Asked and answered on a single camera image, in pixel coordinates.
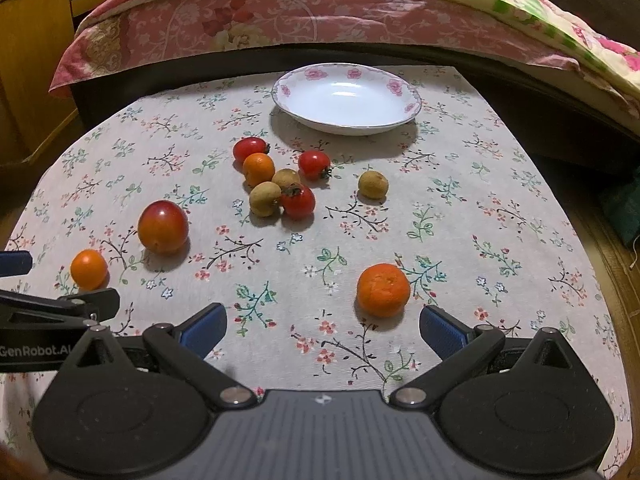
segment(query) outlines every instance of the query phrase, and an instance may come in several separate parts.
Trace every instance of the red cherry tomato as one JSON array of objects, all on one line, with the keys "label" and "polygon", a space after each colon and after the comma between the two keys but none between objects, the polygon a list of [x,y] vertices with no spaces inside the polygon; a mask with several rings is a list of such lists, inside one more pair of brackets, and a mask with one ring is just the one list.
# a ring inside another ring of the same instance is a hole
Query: red cherry tomato
[{"label": "red cherry tomato", "polygon": [[245,137],[234,145],[234,158],[240,163],[254,153],[269,153],[269,145],[260,137]]},{"label": "red cherry tomato", "polygon": [[318,180],[331,175],[331,160],[324,152],[304,152],[298,158],[298,167],[305,178]]},{"label": "red cherry tomato", "polygon": [[302,220],[316,208],[316,197],[304,184],[293,184],[280,197],[284,212],[294,220]]}]

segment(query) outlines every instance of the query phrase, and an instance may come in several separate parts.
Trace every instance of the cherry tomato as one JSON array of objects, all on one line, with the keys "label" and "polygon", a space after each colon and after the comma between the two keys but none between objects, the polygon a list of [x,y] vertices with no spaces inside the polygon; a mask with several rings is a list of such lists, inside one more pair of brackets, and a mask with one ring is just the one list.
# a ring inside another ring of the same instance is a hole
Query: cherry tomato
[{"label": "cherry tomato", "polygon": [[152,253],[175,253],[187,241],[189,222],[180,206],[158,200],[146,206],[138,220],[140,242]]},{"label": "cherry tomato", "polygon": [[84,290],[95,290],[107,279],[107,262],[94,249],[85,249],[76,254],[69,267],[76,285]]},{"label": "cherry tomato", "polygon": [[328,178],[331,175],[331,160],[324,152],[304,152],[298,158],[302,175],[309,180]]},{"label": "cherry tomato", "polygon": [[254,153],[269,153],[269,145],[260,137],[245,137],[234,145],[234,157],[240,163]]},{"label": "cherry tomato", "polygon": [[304,184],[292,184],[280,197],[284,212],[294,220],[302,220],[316,208],[316,197]]}]

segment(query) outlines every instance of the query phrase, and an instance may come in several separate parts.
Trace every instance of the metal screw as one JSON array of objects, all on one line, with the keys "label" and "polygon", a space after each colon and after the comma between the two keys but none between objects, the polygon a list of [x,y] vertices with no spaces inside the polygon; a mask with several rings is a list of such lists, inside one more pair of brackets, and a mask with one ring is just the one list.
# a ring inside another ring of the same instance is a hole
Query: metal screw
[{"label": "metal screw", "polygon": [[396,399],[403,404],[418,404],[427,398],[427,394],[420,388],[400,388],[396,391]]},{"label": "metal screw", "polygon": [[251,399],[251,391],[243,386],[230,386],[220,392],[220,399],[227,404],[240,404]]}]

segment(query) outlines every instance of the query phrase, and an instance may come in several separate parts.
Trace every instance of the blue handle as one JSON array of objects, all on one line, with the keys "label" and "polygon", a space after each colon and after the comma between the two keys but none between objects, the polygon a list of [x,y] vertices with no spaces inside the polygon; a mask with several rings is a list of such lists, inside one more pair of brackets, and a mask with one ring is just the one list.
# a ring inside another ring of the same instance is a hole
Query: blue handle
[{"label": "blue handle", "polygon": [[29,251],[0,251],[0,278],[28,274],[33,267]]}]

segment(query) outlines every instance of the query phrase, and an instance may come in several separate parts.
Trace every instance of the blue gripper pad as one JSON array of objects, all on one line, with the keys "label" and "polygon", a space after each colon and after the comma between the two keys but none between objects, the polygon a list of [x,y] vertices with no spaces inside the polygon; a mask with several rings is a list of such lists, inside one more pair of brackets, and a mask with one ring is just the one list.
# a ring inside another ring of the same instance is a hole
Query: blue gripper pad
[{"label": "blue gripper pad", "polygon": [[425,306],[420,313],[420,335],[444,361],[469,344],[474,331],[441,308]]},{"label": "blue gripper pad", "polygon": [[33,267],[29,251],[0,251],[0,278],[28,274]]},{"label": "blue gripper pad", "polygon": [[177,326],[174,333],[180,345],[204,359],[226,333],[226,310],[220,303],[211,303],[187,321]]}]

